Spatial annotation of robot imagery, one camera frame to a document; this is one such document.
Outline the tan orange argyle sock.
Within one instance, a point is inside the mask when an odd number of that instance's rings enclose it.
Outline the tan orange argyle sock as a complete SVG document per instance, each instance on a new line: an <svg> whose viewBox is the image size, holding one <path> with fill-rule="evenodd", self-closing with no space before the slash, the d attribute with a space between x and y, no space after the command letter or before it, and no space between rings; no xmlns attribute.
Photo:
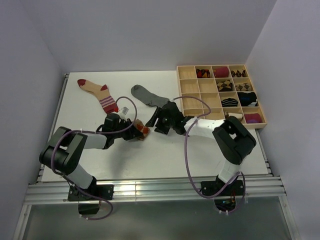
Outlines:
<svg viewBox="0 0 320 240"><path fill-rule="evenodd" d="M147 135L149 134L150 128L145 126L143 124L143 122L139 119L136 119L134 121L133 125L138 131L140 131L142 133L142 135L138 136L137 138L139 140L143 141L147 137Z"/></svg>

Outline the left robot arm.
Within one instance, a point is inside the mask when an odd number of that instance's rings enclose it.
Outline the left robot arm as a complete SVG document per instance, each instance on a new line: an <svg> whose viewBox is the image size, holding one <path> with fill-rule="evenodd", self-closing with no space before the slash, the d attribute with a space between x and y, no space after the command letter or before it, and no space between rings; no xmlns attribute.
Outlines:
<svg viewBox="0 0 320 240"><path fill-rule="evenodd" d="M39 162L56 174L61 175L79 187L79 194L91 200L98 193L97 180L80 164L83 150L110 148L116 139L129 141L144 136L142 127L136 127L130 119L123 119L116 113L109 113L96 132L72 131L59 127L39 155Z"/></svg>

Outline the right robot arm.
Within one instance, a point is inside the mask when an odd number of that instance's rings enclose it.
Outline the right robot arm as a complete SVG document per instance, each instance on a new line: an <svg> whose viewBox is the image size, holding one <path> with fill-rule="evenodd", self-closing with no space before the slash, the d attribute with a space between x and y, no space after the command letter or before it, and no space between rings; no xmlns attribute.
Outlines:
<svg viewBox="0 0 320 240"><path fill-rule="evenodd" d="M215 140L225 158L217 176L219 181L216 183L216 189L222 195L227 195L233 190L232 180L240 174L241 164L257 145L253 135L235 116L220 120L185 116L172 101L163 107L157 107L146 126L155 127L157 133L166 135L173 129L178 135L185 136L184 158L188 177L191 177L187 150L188 137L197 136Z"/></svg>

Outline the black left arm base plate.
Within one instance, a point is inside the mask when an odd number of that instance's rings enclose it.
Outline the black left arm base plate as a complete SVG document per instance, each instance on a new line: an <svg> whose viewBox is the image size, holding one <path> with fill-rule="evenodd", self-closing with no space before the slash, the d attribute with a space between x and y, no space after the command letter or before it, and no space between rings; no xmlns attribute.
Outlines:
<svg viewBox="0 0 320 240"><path fill-rule="evenodd" d="M68 202L78 202L78 213L82 217L94 219L102 206L106 203L110 206L108 217L114 210L113 204L110 202L113 199L114 185L113 184L98 184L88 189L82 189L78 186L71 185L67 196Z"/></svg>

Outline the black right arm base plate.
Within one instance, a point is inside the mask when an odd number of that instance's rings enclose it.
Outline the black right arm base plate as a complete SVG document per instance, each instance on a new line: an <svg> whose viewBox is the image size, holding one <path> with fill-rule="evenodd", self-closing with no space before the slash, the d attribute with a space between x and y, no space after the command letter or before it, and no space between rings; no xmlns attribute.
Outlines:
<svg viewBox="0 0 320 240"><path fill-rule="evenodd" d="M212 180L212 181L202 181L200 192L204 196L212 196L216 194L225 183L220 179ZM246 193L246 184L243 180L238 180L237 178L230 184L226 186L226 188L217 195L218 197L224 197L214 200L215 207L224 213L230 213L234 211L237 207L237 196L244 197Z"/></svg>

